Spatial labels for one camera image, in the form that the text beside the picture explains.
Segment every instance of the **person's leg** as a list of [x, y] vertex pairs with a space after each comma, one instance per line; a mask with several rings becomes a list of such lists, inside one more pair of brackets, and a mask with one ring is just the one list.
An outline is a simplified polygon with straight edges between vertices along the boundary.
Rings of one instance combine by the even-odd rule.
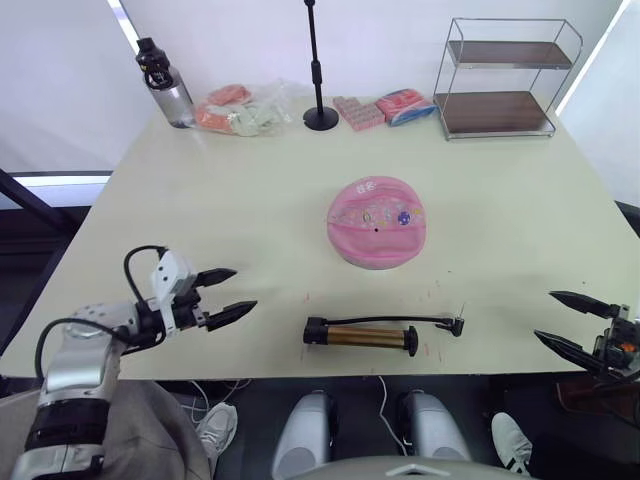
[[[39, 392], [0, 400], [0, 480], [9, 479], [35, 417]], [[209, 480], [203, 444], [178, 402], [153, 382], [120, 381], [109, 410], [100, 479]]]

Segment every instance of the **sneaker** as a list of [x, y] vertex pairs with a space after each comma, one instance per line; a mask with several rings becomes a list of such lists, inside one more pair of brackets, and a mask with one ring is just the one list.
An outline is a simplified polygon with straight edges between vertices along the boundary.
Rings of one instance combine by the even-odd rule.
[[496, 452], [505, 468], [513, 473], [531, 476], [528, 468], [533, 445], [516, 421], [504, 412], [496, 413], [491, 420], [491, 433]]
[[233, 441], [237, 426], [236, 407], [226, 403], [217, 404], [198, 424], [196, 433], [207, 452], [212, 468], [215, 468], [218, 457]]

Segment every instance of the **microphone stand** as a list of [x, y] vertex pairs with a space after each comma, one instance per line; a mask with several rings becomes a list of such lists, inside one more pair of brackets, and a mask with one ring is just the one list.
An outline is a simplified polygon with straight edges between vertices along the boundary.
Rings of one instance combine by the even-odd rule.
[[333, 108], [322, 105], [322, 70], [318, 61], [318, 50], [316, 48], [316, 28], [313, 20], [313, 5], [315, 0], [304, 0], [309, 11], [309, 33], [311, 34], [311, 78], [316, 87], [316, 106], [307, 110], [302, 116], [304, 124], [311, 130], [329, 130], [338, 124], [338, 112]]

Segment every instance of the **water bottle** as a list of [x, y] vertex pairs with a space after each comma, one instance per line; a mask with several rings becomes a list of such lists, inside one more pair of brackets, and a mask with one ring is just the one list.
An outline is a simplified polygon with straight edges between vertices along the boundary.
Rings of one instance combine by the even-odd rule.
[[162, 113], [173, 127], [193, 126], [193, 102], [180, 72], [171, 66], [164, 50], [156, 47], [150, 37], [138, 40], [138, 47], [140, 52], [136, 61], [144, 74], [144, 83]]

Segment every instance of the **table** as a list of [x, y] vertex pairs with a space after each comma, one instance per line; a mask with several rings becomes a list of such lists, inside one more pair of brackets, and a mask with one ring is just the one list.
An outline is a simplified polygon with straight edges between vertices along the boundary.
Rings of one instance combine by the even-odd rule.
[[[86, 304], [132, 299], [122, 258], [146, 243], [168, 245], [200, 270], [239, 271], [201, 290], [206, 309], [259, 303], [224, 329], [192, 328], [124, 357], [121, 378], [573, 370], [533, 329], [590, 350], [608, 323], [569, 310], [547, 292], [572, 290], [635, 307], [638, 240], [559, 123], [551, 139], [447, 142], [436, 116], [359, 133], [341, 121], [313, 132], [298, 121], [304, 106], [284, 134], [263, 138], [177, 130], [158, 114], [89, 212], [0, 360], [0, 373], [33, 375], [33, 350], [47, 322]], [[346, 263], [326, 236], [333, 198], [368, 175], [408, 182], [427, 212], [424, 250], [392, 270]], [[152, 254], [133, 263], [143, 293], [150, 293], [153, 265]], [[310, 315], [434, 315], [463, 304], [459, 338], [414, 323], [420, 335], [414, 358], [302, 343]], [[59, 343], [56, 330], [45, 361]]]

